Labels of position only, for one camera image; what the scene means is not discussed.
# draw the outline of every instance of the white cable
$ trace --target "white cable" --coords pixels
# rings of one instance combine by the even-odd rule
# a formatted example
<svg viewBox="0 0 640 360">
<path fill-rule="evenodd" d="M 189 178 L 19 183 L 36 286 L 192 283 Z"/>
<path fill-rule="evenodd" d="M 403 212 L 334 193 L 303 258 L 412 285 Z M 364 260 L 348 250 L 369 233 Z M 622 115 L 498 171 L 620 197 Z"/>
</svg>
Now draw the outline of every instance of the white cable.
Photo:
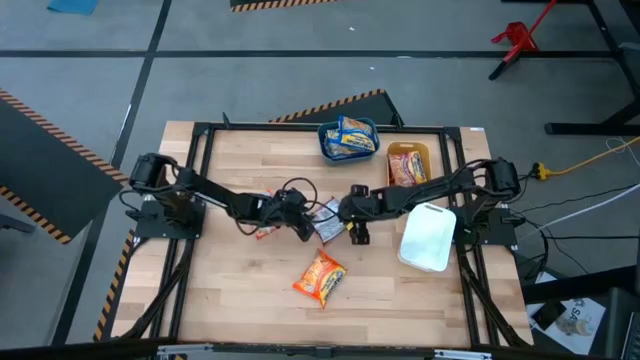
<svg viewBox="0 0 640 360">
<path fill-rule="evenodd" d="M 539 230 L 542 230 L 542 229 L 548 228 L 548 227 L 549 227 L 549 226 L 551 226 L 551 225 L 555 225 L 555 224 L 557 224 L 557 223 L 559 223 L 559 222 L 562 222 L 562 221 L 568 220 L 568 219 L 570 219 L 570 218 L 572 218 L 572 217 L 575 217 L 575 216 L 578 216 L 578 215 L 582 215 L 582 214 L 587 213 L 587 212 L 589 212 L 589 211 L 591 211 L 591 210 L 595 210 L 595 209 L 597 209 L 597 208 L 599 208 L 599 207 L 601 207 L 601 206 L 607 205 L 608 203 L 613 202 L 613 201 L 616 201 L 616 200 L 620 199 L 621 197 L 623 197 L 623 196 L 625 196 L 625 195 L 627 195 L 627 194 L 629 194 L 629 193 L 631 193 L 631 192 L 633 192 L 633 191 L 637 190 L 638 188 L 640 188 L 640 184 L 638 184 L 638 185 L 636 185 L 636 186 L 634 186 L 634 187 L 632 187 L 632 188 L 628 189 L 627 191 L 625 191 L 625 192 L 623 192 L 623 193 L 620 193 L 620 194 L 618 194 L 618 195 L 616 195 L 616 196 L 612 197 L 612 198 L 611 198 L 611 199 L 609 199 L 609 200 L 605 200 L 605 201 L 603 201 L 603 202 L 601 202 L 601 203 L 599 203 L 599 204 L 593 205 L 593 206 L 588 207 L 588 208 L 586 208 L 586 209 L 582 209 L 582 210 L 580 210 L 580 211 L 574 212 L 573 214 L 569 214 L 569 215 L 567 215 L 567 216 L 561 217 L 560 219 L 553 220 L 552 222 L 546 223 L 546 224 L 544 224 L 544 225 L 540 226 L 539 228 L 537 228 L 537 229 L 533 230 L 532 232 L 528 233 L 527 235 L 524 235 L 524 236 L 522 236 L 522 237 L 518 238 L 518 240 L 522 240 L 522 239 L 524 239 L 524 238 L 526 238 L 526 237 L 528 237 L 528 236 L 530 236 L 530 235 L 532 235 L 532 234 L 537 233 Z"/>
<path fill-rule="evenodd" d="M 624 144 L 624 143 L 626 142 L 626 141 L 624 141 L 624 140 L 622 139 L 622 137 L 621 137 L 621 136 L 620 136 L 620 137 L 617 137 L 617 138 L 608 138 L 608 139 L 605 141 L 605 145 L 607 145 L 607 148 L 608 148 L 609 150 L 611 150 L 611 149 L 613 149 L 613 148 L 615 147 L 615 146 L 613 146 L 613 147 L 612 147 L 612 146 L 610 146 L 610 145 L 609 145 L 609 141 L 611 141 L 611 140 L 620 141 L 620 145 L 622 145 L 622 144 Z M 633 149 L 631 149 L 631 146 L 627 145 L 627 146 L 623 147 L 623 148 L 622 148 L 622 149 L 620 149 L 620 150 L 616 150 L 616 151 L 615 151 L 615 153 L 616 153 L 616 154 L 622 154 L 623 152 L 625 152 L 625 151 L 627 151 L 627 150 L 629 150 L 629 153 L 631 153 L 631 156 L 633 157 L 633 160 L 635 160 L 635 161 L 636 161 L 636 164 L 638 164 L 638 166 L 640 166 L 640 161 L 638 161 L 638 158 L 636 157 L 636 154 L 633 152 Z"/>
</svg>

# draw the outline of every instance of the black and yellow hazard tape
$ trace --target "black and yellow hazard tape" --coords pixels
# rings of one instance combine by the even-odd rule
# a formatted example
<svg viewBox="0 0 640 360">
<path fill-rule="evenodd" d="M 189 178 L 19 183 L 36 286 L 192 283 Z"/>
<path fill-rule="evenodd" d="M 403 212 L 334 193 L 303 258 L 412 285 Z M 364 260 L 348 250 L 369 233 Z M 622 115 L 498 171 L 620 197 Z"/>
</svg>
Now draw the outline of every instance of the black and yellow hazard tape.
<svg viewBox="0 0 640 360">
<path fill-rule="evenodd" d="M 265 9 L 281 9 L 292 6 L 322 4 L 336 2 L 338 0 L 251 0 L 251 1 L 231 1 L 232 12 L 245 12 Z"/>
<path fill-rule="evenodd" d="M 58 229 L 55 225 L 50 223 L 44 216 L 40 215 L 36 209 L 32 208 L 27 204 L 24 200 L 20 199 L 16 194 L 14 194 L 11 190 L 9 190 L 6 186 L 0 185 L 0 195 L 5 199 L 9 200 L 11 204 L 18 208 L 18 210 L 22 211 L 25 215 L 27 215 L 31 220 L 33 220 L 36 224 L 40 225 L 46 232 L 48 232 L 51 236 L 53 236 L 58 242 L 61 244 L 68 244 L 71 241 L 71 237 L 65 235 L 60 229 Z"/>
<path fill-rule="evenodd" d="M 114 168 L 109 165 L 108 162 L 104 161 L 101 157 L 96 155 L 89 148 L 83 146 L 78 141 L 76 141 L 73 137 L 67 135 L 60 128 L 50 123 L 45 119 L 42 115 L 35 112 L 29 106 L 22 103 L 20 100 L 13 97 L 11 94 L 6 92 L 5 90 L 0 88 L 0 100 L 5 101 L 7 104 L 13 106 L 16 110 L 20 111 L 23 115 L 33 120 L 38 126 L 40 126 L 43 130 L 49 133 L 49 135 L 55 137 L 63 144 L 67 145 L 71 149 L 73 149 L 78 155 L 85 158 L 85 160 L 89 161 L 91 164 L 96 166 L 106 175 L 113 178 L 113 180 L 119 182 L 122 186 L 127 185 L 128 178 L 126 175 L 120 172 L 120 170 Z"/>
<path fill-rule="evenodd" d="M 61 143 L 65 144 L 69 148 L 73 149 L 78 155 L 87 160 L 93 166 L 97 167 L 100 171 L 111 177 L 116 182 L 120 183 L 120 185 L 125 186 L 127 184 L 127 176 L 122 174 L 120 170 L 115 169 L 113 166 L 109 165 L 106 161 L 96 155 L 89 148 L 83 146 L 78 143 L 74 138 L 67 135 L 64 131 L 62 131 L 57 126 L 53 125 L 47 119 L 45 119 L 42 115 L 35 112 L 29 106 L 25 105 L 23 102 L 9 94 L 7 91 L 0 88 L 0 101 L 5 102 L 9 106 L 13 107 L 20 113 L 22 113 L 27 118 L 31 119 L 36 125 L 42 128 L 44 131 L 48 133 L 49 136 L 56 138 Z M 44 216 L 42 216 L 37 209 L 29 206 L 24 200 L 17 196 L 10 188 L 8 188 L 5 184 L 0 184 L 0 194 L 9 200 L 14 206 L 16 206 L 20 211 L 22 211 L 25 215 L 29 216 L 33 221 L 35 221 L 40 227 L 46 230 L 51 236 L 53 236 L 58 242 L 61 244 L 68 244 L 71 242 L 72 237 L 65 234 L 61 229 L 59 229 L 55 224 L 51 221 L 47 220 Z"/>
<path fill-rule="evenodd" d="M 107 300 L 104 302 L 104 306 L 102 307 L 102 311 L 100 312 L 100 318 L 98 319 L 98 326 L 96 326 L 96 331 L 93 334 L 93 341 L 95 342 L 102 341 L 102 339 L 104 338 L 107 321 L 110 319 L 111 311 L 116 307 L 116 293 L 120 290 L 121 285 L 124 284 L 123 274 L 125 273 L 126 265 L 131 256 L 131 252 L 133 251 L 134 236 L 135 233 L 133 229 L 129 230 L 127 239 L 124 242 L 122 253 L 120 254 L 120 259 L 118 259 L 116 271 L 113 273 L 111 284 L 109 284 L 109 290 L 107 291 Z"/>
<path fill-rule="evenodd" d="M 323 104 L 323 105 L 319 105 L 310 109 L 306 109 L 303 111 L 298 111 L 296 113 L 293 114 L 287 114 L 287 115 L 283 115 L 280 116 L 277 119 L 271 119 L 269 120 L 270 123 L 283 123 L 283 122 L 297 122 L 300 121 L 301 118 L 307 116 L 307 115 L 311 115 L 320 111 L 325 111 L 325 110 L 329 110 L 331 108 L 337 107 L 337 106 L 341 106 L 344 104 L 349 104 L 352 103 L 354 101 L 358 101 L 358 100 L 362 100 L 365 98 L 368 98 L 370 96 L 375 96 L 375 95 L 380 95 L 380 94 L 385 94 L 386 91 L 384 89 L 376 89 L 376 90 L 371 90 L 369 92 L 363 92 L 362 94 L 358 94 L 358 95 L 353 95 L 353 96 L 348 96 L 344 99 L 340 99 L 340 100 L 336 100 L 336 101 L 332 101 L 330 103 L 327 104 Z"/>
</svg>

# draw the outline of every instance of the white plastic box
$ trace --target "white plastic box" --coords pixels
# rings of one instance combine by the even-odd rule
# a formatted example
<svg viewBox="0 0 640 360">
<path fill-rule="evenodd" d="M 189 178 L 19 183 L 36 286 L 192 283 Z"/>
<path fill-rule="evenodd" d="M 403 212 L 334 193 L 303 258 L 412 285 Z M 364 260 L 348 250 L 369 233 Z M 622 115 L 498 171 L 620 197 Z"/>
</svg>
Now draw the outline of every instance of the white plastic box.
<svg viewBox="0 0 640 360">
<path fill-rule="evenodd" d="M 410 213 L 398 249 L 401 262 L 424 271 L 444 271 L 456 226 L 453 212 L 429 203 Z"/>
</svg>

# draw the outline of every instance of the snack bag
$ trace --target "snack bag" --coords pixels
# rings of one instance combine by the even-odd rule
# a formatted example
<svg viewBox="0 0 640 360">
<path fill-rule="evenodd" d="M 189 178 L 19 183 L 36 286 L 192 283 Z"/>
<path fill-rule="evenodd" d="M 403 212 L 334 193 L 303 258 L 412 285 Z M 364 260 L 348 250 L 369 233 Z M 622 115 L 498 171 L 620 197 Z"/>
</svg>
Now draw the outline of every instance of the snack bag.
<svg viewBox="0 0 640 360">
<path fill-rule="evenodd" d="M 332 159 L 343 159 L 351 157 L 355 154 L 359 154 L 362 151 L 347 146 L 340 145 L 340 130 L 330 129 L 327 130 L 327 135 L 324 138 L 325 149 L 327 154 Z"/>
<path fill-rule="evenodd" d="M 331 200 L 324 205 L 325 206 L 321 207 L 320 210 L 316 211 L 314 214 L 313 227 L 316 228 L 316 233 L 320 235 L 322 243 L 326 244 L 329 240 L 335 238 L 344 231 L 344 225 L 342 224 L 342 221 L 340 221 L 340 219 L 329 210 L 331 209 L 334 212 L 338 212 L 340 201 L 332 197 Z"/>
<path fill-rule="evenodd" d="M 329 257 L 327 253 L 318 249 L 311 266 L 302 275 L 300 281 L 293 284 L 293 288 L 318 299 L 324 309 L 331 291 L 335 289 L 346 273 L 347 269 Z"/>
<path fill-rule="evenodd" d="M 427 175 L 422 167 L 422 159 L 417 151 L 389 155 L 389 167 L 396 185 L 413 186 L 427 181 Z"/>
<path fill-rule="evenodd" d="M 373 152 L 376 150 L 371 126 L 340 115 L 338 118 L 338 129 L 340 131 L 338 139 L 340 145 L 357 149 L 360 152 Z"/>
</svg>

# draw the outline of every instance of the wooden table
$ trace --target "wooden table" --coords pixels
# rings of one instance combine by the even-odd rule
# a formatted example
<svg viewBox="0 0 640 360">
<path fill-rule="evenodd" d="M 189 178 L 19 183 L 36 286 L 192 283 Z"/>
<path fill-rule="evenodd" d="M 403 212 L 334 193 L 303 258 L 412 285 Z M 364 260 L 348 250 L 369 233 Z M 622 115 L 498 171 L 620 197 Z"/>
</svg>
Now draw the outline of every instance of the wooden table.
<svg viewBox="0 0 640 360">
<path fill-rule="evenodd" d="M 193 125 L 167 123 L 160 152 L 184 164 Z M 461 132 L 467 161 L 490 157 L 482 129 Z M 392 141 L 425 143 L 432 176 L 443 175 L 435 135 L 380 134 L 383 150 L 371 161 L 343 167 L 324 165 L 316 137 L 314 132 L 216 131 L 208 178 L 236 192 L 263 192 L 305 176 L 318 187 L 319 201 L 339 199 L 354 183 L 372 189 L 386 185 L 384 149 Z M 450 153 L 455 159 L 453 144 Z M 195 169 L 200 168 L 201 158 L 199 154 Z M 307 184 L 292 185 L 311 198 Z M 447 205 L 446 199 L 435 203 Z M 196 242 L 179 340 L 468 347 L 454 251 L 441 273 L 400 263 L 397 248 L 405 223 L 406 216 L 370 223 L 369 246 L 351 245 L 346 232 L 326 246 L 348 273 L 322 310 L 316 300 L 292 288 L 322 247 L 317 235 L 303 243 L 293 231 L 281 228 L 257 241 L 242 235 L 224 210 L 209 206 L 202 237 Z M 167 242 L 151 239 L 130 260 L 112 336 L 128 330 L 155 296 Z M 531 342 L 512 255 L 502 246 L 484 246 L 483 251 L 493 300 L 520 336 Z M 487 342 L 483 308 L 477 299 L 475 303 L 481 338 Z M 170 299 L 161 334 L 168 333 L 172 308 Z"/>
</svg>

